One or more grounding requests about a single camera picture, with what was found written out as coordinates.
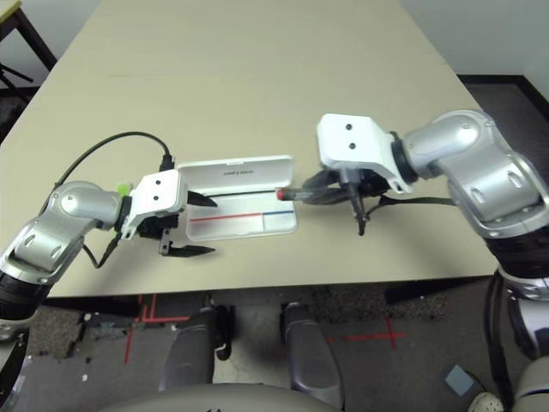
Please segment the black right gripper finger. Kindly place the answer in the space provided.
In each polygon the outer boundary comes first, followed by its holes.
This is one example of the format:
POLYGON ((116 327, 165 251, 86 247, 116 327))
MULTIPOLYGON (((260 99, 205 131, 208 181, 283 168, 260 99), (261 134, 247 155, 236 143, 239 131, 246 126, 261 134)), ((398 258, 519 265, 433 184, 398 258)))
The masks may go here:
POLYGON ((344 191, 312 191, 310 195, 303 200, 303 203, 309 205, 333 205, 346 201, 346 192, 344 191))
POLYGON ((335 170, 323 169, 308 178, 303 184, 303 189, 323 189, 339 182, 340 173, 335 170))

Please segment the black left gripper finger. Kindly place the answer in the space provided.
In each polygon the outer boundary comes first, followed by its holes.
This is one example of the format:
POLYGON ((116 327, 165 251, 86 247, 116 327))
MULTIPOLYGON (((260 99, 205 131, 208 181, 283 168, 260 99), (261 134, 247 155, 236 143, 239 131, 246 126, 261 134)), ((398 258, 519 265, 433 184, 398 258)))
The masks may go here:
POLYGON ((170 258, 193 258, 210 252, 214 252, 214 248, 201 245, 185 245, 182 247, 174 247, 171 241, 171 231, 165 229, 160 238, 160 255, 170 258))
POLYGON ((197 207, 217 207, 217 203, 213 199, 194 191, 187 192, 187 204, 197 207))

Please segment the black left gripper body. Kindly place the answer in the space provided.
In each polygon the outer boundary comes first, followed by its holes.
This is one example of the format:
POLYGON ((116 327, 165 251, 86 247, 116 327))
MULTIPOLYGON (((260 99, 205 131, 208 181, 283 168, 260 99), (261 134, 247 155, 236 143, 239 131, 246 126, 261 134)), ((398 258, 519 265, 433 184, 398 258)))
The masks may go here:
POLYGON ((164 234, 169 234, 178 227, 179 214, 163 217, 151 216, 144 219, 136 229, 140 237, 161 240, 164 234))

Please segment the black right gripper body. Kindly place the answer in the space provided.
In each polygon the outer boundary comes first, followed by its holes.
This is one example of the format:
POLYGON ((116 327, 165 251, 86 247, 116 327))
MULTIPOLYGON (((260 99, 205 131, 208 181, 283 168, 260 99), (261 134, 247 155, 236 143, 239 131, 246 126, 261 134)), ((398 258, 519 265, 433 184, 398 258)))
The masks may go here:
POLYGON ((386 180, 369 169, 342 169, 340 186, 346 191, 358 225, 358 234, 365 233, 366 217, 363 198, 376 197, 386 192, 386 180))

